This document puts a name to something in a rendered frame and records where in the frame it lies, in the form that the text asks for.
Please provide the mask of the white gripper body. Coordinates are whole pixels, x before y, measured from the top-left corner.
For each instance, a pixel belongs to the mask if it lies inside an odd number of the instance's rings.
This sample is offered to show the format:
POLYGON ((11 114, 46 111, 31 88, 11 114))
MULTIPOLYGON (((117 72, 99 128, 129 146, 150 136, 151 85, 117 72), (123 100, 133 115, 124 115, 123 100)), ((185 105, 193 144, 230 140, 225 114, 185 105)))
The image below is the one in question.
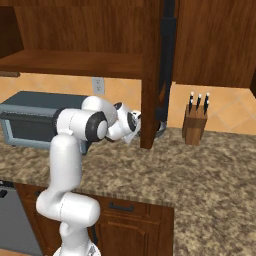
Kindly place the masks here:
POLYGON ((123 140, 125 143, 130 144, 131 141, 134 139, 134 137, 137 135, 137 133, 140 131, 140 127, 141 127, 141 125, 138 124, 138 125, 136 126, 135 131, 132 132, 132 133, 129 134, 129 135, 124 136, 124 137, 122 138, 122 140, 123 140))

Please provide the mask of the grey bowl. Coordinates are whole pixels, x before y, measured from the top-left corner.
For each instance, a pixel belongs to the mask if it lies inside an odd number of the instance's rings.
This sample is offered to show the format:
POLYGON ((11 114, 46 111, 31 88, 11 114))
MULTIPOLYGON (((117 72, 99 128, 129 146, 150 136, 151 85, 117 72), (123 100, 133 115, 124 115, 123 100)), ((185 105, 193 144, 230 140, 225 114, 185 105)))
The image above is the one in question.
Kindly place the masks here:
POLYGON ((166 122, 160 122, 155 137, 156 138, 161 137, 164 134, 166 127, 167 127, 166 122))

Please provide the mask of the open wooden cabinet door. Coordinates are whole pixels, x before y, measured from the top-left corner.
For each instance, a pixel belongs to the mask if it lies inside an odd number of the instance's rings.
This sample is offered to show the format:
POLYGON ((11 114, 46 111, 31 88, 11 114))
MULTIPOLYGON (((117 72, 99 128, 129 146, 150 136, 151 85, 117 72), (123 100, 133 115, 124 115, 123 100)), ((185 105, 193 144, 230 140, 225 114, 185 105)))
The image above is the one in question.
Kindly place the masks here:
POLYGON ((141 91, 140 147, 151 149, 159 122, 156 120, 158 104, 159 68, 161 58, 160 23, 164 0, 144 0, 143 5, 143 65, 141 91))

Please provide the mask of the narrow wooden base cabinet door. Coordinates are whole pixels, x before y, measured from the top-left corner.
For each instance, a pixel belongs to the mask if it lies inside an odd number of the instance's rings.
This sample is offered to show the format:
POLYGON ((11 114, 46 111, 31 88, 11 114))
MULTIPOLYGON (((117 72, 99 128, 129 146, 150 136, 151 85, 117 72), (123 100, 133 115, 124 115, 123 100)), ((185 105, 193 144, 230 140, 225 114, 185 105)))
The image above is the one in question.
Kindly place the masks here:
POLYGON ((61 246, 60 223, 50 220, 36 211, 36 200, 44 190, 44 187, 20 183, 15 183, 14 186, 43 255, 53 256, 55 251, 61 246))

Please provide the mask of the wooden knife block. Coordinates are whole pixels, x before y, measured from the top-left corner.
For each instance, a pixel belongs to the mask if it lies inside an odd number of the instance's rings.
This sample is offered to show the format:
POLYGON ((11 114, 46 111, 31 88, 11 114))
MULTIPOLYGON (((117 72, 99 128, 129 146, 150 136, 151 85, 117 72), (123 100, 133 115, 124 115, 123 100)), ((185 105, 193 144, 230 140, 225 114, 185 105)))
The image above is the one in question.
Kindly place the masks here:
POLYGON ((204 113, 202 105, 196 108, 195 105, 192 108, 186 106, 182 137, 185 139, 187 145, 198 146, 203 136, 203 132, 206 126, 208 116, 204 113))

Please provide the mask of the wooden drawer front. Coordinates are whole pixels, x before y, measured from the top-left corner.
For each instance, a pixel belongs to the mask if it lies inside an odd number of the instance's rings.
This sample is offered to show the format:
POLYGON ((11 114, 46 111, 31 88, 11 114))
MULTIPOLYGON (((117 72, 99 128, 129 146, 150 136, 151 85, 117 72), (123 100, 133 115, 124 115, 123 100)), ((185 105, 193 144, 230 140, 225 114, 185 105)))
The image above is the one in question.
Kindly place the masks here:
POLYGON ((101 206, 101 212, 106 214, 115 214, 115 215, 123 215, 123 216, 132 216, 136 218, 146 218, 148 217, 148 206, 145 203, 127 201, 116 198, 109 198, 103 196, 96 196, 95 199, 99 202, 101 206), (130 204, 134 205, 133 212, 125 212, 119 211, 115 209, 109 209, 108 204, 113 202, 116 205, 129 206, 130 204))

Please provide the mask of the blue-grey toaster oven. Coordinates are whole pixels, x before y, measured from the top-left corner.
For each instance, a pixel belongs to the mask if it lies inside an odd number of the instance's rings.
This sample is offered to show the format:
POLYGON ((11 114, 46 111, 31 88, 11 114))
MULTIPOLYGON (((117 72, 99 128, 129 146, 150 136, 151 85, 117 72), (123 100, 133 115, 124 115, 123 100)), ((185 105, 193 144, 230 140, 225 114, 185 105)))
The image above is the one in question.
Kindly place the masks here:
POLYGON ((55 136, 52 117, 60 108, 80 108, 84 95, 19 91, 0 104, 6 144, 49 149, 55 136))

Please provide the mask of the grey dishwasher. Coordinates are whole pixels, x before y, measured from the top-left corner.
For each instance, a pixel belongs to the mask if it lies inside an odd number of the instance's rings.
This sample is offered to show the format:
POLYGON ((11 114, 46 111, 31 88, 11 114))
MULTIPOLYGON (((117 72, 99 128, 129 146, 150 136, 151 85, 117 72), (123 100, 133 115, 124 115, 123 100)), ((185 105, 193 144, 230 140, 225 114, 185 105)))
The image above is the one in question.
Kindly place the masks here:
POLYGON ((43 256, 14 184, 0 179, 0 191, 7 195, 0 198, 0 248, 43 256))

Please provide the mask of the white wall outlet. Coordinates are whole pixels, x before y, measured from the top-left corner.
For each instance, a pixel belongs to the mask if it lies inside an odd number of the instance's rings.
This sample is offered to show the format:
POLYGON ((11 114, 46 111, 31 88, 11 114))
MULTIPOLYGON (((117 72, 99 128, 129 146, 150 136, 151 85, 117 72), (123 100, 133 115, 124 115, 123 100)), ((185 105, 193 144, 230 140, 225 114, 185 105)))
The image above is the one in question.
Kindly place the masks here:
POLYGON ((92 78, 92 88, 94 94, 104 95, 105 86, 103 77, 93 77, 92 78))

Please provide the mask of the open wooden wall cabinet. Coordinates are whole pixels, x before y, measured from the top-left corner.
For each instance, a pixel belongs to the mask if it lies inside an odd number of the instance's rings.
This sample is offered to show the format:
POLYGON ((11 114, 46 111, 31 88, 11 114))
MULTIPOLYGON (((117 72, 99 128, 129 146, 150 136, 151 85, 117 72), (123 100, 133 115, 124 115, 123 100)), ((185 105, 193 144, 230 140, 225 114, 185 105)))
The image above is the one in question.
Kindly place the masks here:
POLYGON ((0 0, 0 70, 142 77, 144 0, 0 0))

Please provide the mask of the closed wooden wall cabinet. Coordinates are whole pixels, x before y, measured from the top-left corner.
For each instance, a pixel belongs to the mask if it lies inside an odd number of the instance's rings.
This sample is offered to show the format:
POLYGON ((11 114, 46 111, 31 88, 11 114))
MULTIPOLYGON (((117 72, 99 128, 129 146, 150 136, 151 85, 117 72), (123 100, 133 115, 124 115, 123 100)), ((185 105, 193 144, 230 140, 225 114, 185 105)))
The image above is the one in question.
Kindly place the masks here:
POLYGON ((256 0, 179 0, 174 80, 248 88, 256 70, 256 0))

